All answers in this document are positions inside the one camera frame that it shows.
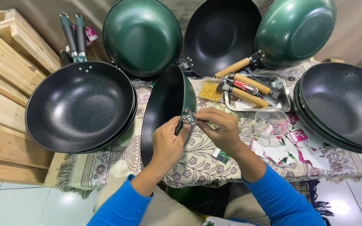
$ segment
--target red screwdriver handle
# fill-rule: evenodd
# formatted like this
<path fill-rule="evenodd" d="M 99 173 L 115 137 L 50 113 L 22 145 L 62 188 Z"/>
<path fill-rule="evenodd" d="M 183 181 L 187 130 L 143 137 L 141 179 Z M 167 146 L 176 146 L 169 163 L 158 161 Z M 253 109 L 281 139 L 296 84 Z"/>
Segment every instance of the red screwdriver handle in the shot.
<path fill-rule="evenodd" d="M 253 85 L 248 85 L 237 80 L 233 81 L 233 85 L 252 95 L 256 95 L 258 93 L 258 89 Z"/>

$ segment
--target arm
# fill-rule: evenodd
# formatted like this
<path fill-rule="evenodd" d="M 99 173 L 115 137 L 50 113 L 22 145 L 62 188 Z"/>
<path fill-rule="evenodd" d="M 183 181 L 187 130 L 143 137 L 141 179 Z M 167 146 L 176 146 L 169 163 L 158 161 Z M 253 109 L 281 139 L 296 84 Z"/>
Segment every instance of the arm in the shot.
<path fill-rule="evenodd" d="M 96 211 L 88 226 L 138 225 L 153 198 L 153 188 L 178 162 L 188 138 L 190 126 L 184 125 L 178 136 L 174 117 L 153 133 L 153 157 L 136 176 L 129 175 L 122 186 Z"/>
<path fill-rule="evenodd" d="M 272 225 L 324 225 L 321 215 L 305 197 L 261 160 L 238 135 L 237 118 L 207 108 L 196 113 L 198 125 L 214 142 L 239 165 L 243 179 Z M 218 126 L 216 130 L 207 121 Z"/>

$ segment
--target tiled floor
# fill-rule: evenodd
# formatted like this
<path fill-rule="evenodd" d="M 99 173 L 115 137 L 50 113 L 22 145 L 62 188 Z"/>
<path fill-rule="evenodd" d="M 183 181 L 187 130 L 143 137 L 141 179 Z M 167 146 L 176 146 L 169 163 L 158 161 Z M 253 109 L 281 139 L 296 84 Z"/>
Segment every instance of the tiled floor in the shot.
<path fill-rule="evenodd" d="M 362 182 L 335 184 L 321 179 L 318 201 L 330 202 L 332 226 L 362 226 Z M 0 183 L 0 226 L 85 226 L 93 215 L 97 192 L 86 200 L 40 186 Z"/>

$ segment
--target clear plastic cup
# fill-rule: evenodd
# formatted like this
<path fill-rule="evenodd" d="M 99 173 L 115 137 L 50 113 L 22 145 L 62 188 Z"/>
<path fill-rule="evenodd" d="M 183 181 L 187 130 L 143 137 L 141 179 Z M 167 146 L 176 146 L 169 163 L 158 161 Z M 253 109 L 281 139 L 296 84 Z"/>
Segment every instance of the clear plastic cup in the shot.
<path fill-rule="evenodd" d="M 275 107 L 264 107 L 255 113 L 254 129 L 262 139 L 284 136 L 290 129 L 288 116 Z"/>

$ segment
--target brown fabric backdrop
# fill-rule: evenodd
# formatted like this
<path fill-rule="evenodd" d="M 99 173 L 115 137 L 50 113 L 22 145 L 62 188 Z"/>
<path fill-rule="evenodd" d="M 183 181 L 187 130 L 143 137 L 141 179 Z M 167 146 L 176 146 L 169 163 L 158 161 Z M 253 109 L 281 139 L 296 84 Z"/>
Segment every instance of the brown fabric backdrop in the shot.
<path fill-rule="evenodd" d="M 81 13 L 101 37 L 101 29 L 110 7 L 118 0 L 0 0 L 0 10 L 16 8 L 57 52 L 64 49 L 66 41 L 59 23 L 59 13 Z M 162 0 L 178 19 L 184 31 L 189 18 L 204 0 Z M 254 0 L 264 14 L 274 0 Z M 349 64 L 362 67 L 362 1 L 336 0 L 337 23 L 325 47 L 316 60 L 329 57 L 345 59 Z M 88 48 L 93 59 L 108 61 L 102 39 Z"/>

